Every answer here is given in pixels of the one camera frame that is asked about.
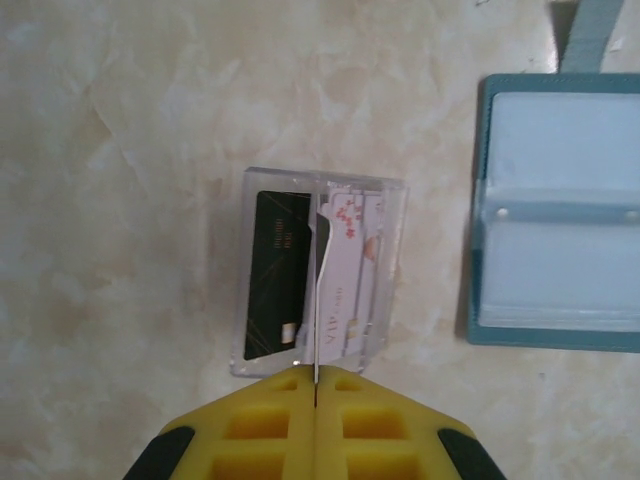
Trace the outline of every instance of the blue card organizer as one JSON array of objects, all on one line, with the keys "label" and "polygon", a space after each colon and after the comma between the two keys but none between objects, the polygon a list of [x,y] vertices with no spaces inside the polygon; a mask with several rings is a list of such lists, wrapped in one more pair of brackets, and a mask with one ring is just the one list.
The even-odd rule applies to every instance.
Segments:
[{"label": "blue card organizer", "polygon": [[471,343],[640,352],[640,75],[482,88]]}]

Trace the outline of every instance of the clear plastic card holder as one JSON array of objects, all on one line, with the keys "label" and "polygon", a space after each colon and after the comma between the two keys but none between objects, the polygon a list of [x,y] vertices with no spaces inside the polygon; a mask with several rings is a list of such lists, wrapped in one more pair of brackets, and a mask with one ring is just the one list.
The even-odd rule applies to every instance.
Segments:
[{"label": "clear plastic card holder", "polygon": [[316,345],[320,363],[366,367],[387,336],[407,193],[392,179],[245,172],[234,375],[313,363]]}]

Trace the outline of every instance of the marble countertop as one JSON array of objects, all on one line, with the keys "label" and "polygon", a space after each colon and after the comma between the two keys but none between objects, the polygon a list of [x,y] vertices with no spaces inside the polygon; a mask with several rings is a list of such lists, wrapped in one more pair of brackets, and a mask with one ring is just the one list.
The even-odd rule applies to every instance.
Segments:
[{"label": "marble countertop", "polygon": [[[250,165],[405,179],[366,376],[469,424],[509,478],[637,479],[640,355],[455,335],[476,98],[552,72],[545,0],[0,5],[3,478],[121,478],[229,375]],[[627,0],[605,71],[640,70]]]}]

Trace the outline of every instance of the black credit card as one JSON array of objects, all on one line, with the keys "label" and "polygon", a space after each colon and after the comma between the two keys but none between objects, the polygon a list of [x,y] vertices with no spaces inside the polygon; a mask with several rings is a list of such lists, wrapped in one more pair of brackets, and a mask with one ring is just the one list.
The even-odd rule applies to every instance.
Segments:
[{"label": "black credit card", "polygon": [[311,250],[311,195],[258,192],[244,359],[295,347]]}]

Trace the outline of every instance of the black rubber edge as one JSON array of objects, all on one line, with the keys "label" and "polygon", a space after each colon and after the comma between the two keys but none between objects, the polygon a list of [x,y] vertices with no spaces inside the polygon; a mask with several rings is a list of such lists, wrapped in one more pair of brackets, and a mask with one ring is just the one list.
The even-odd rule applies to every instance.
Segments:
[{"label": "black rubber edge", "polygon": [[461,480],[507,480],[482,444],[452,428],[438,430],[438,438]]},{"label": "black rubber edge", "polygon": [[177,427],[149,442],[123,480],[169,480],[196,431]]}]

